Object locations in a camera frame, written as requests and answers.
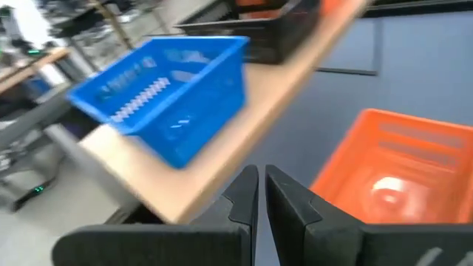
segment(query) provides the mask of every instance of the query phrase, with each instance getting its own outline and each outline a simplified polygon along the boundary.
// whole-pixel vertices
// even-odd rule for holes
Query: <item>gray floor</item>
[[[385,18],[382,23],[381,75],[374,78],[314,74],[243,165],[256,164],[262,174],[263,165],[272,163],[303,185],[309,185],[356,115],[368,107],[473,125],[473,13]],[[359,30],[357,35],[369,33]],[[360,48],[357,52],[365,51],[370,57],[369,50]],[[343,64],[343,59],[350,58],[352,52],[337,51],[338,64]],[[88,197],[97,187],[73,166],[66,166],[62,172],[61,182],[55,188],[60,191],[56,201],[47,200],[51,191],[30,202],[18,214],[0,213],[0,232],[10,236],[5,238],[2,234],[0,265],[47,266],[36,263],[37,259],[47,259],[47,247],[51,245],[48,237],[66,230],[65,224],[71,222],[67,217],[79,212],[89,221],[87,217],[101,215],[99,210],[103,206]],[[89,207],[76,210],[71,207],[69,213],[57,213],[56,210],[64,206],[75,205],[67,199],[75,188],[83,189],[83,201],[88,202]],[[256,265],[274,266],[278,265],[278,260],[263,190],[260,195]],[[60,218],[51,222],[46,217]]]

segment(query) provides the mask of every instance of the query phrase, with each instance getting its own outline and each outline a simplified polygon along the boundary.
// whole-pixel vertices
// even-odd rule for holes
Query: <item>crate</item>
[[[320,0],[267,0],[266,4],[246,6],[234,0],[216,0],[175,27],[187,35],[248,36],[247,62],[279,64],[310,35],[319,7]],[[251,18],[251,14],[266,10],[276,10],[277,15]]]
[[[247,42],[245,37],[153,38],[68,97],[182,168],[242,107]]]
[[[367,223],[472,221],[473,128],[368,109],[311,190]]]

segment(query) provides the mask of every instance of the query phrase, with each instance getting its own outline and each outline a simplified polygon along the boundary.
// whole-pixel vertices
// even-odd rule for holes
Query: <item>wooden tabletop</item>
[[[51,49],[49,55],[44,56],[43,58],[39,59],[38,61],[33,63],[32,66],[25,67],[23,69],[20,68],[20,70],[14,67],[2,68],[0,70],[0,79],[8,75],[11,75],[11,76],[7,78],[5,81],[0,82],[0,93],[24,81],[31,75],[36,74],[40,68],[63,58],[68,53],[69,53],[69,49],[63,48],[63,47],[57,47],[57,48]]]
[[[188,222],[228,181],[369,3],[345,0],[285,64],[247,64],[246,106],[182,170],[167,166],[107,125],[80,144],[162,219]]]

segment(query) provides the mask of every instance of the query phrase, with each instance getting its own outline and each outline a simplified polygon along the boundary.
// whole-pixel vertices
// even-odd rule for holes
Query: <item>basket slot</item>
[[[188,40],[183,39],[164,47],[160,54],[166,64],[209,64],[220,56],[223,50],[228,48],[231,39],[207,39],[201,43],[201,45],[195,46],[192,45],[192,42],[189,43]]]
[[[379,139],[380,147],[448,168],[458,167],[462,154],[460,149],[390,132],[381,132]]]
[[[169,141],[185,138],[202,120],[202,117],[214,110],[210,106],[222,97],[222,93],[218,89],[205,89],[192,93],[189,97],[196,104],[187,103],[185,106],[180,106],[177,112],[168,116],[161,127],[164,137]]]
[[[130,97],[110,118],[116,123],[132,128],[176,88],[177,85],[170,82],[168,78],[158,78]]]
[[[169,80],[175,83],[188,83],[204,69],[207,64],[203,63],[179,63],[169,62],[169,71],[166,73]]]
[[[159,72],[156,69],[149,69],[141,75],[138,75],[135,80],[127,83],[126,87],[120,90],[117,93],[116,97],[103,100],[103,103],[109,104],[112,106],[112,112],[115,113],[122,106],[128,103],[135,95],[140,93],[140,90],[145,87],[147,84],[151,84],[158,77],[160,77]]]
[[[381,123],[379,129],[382,132],[391,132],[393,134],[412,137],[430,143],[438,143],[456,149],[462,149],[465,146],[465,141],[461,137],[452,135],[451,130],[449,133],[433,132],[428,128],[413,128],[399,123]]]
[[[254,46],[267,46],[271,48],[271,35],[273,34],[270,30],[265,30],[264,27],[250,27],[250,26],[219,26],[206,27],[198,30],[188,30],[189,35],[244,35],[251,38],[251,47]]]
[[[71,98],[80,98],[83,103],[82,109],[85,112],[94,115],[102,123],[107,123],[108,117],[117,111],[118,106],[122,106],[126,102],[126,97],[131,97],[136,92],[138,83],[145,83],[147,79],[150,81],[154,78],[150,75],[149,70],[143,70],[133,78],[126,78],[120,75],[110,75],[105,72],[99,78],[87,81],[85,83],[88,89],[76,89]]]
[[[209,114],[206,120],[201,120],[200,123],[197,123],[194,126],[194,130],[202,132],[206,137],[212,136],[212,131],[223,126],[225,123],[225,117],[228,114],[238,110],[243,102],[243,96],[241,93],[233,93],[231,95],[225,95],[224,99],[220,99],[220,107],[216,106],[218,109],[225,110],[224,112],[212,112]],[[195,138],[197,136],[190,136],[183,138],[183,141],[176,147],[176,152],[179,154],[189,153],[189,151],[196,152],[199,150],[199,146],[196,145]]]

